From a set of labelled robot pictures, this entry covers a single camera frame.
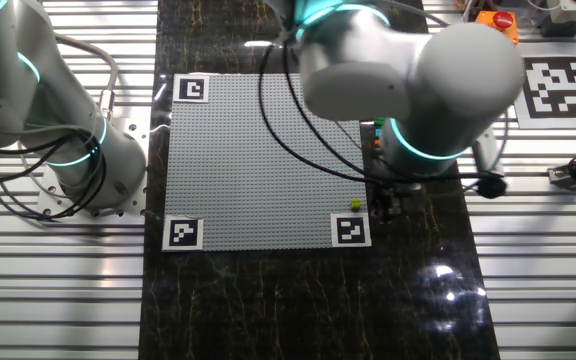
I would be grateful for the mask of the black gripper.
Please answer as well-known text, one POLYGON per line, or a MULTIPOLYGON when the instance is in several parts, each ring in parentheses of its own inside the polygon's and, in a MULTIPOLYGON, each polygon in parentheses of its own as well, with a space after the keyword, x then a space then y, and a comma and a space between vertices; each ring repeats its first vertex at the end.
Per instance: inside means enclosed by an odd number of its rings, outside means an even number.
POLYGON ((370 179, 377 182, 372 190, 371 214, 380 223, 388 223, 389 216, 400 216, 403 213, 401 198, 411 197, 421 189, 419 182, 397 177, 371 175, 370 179))

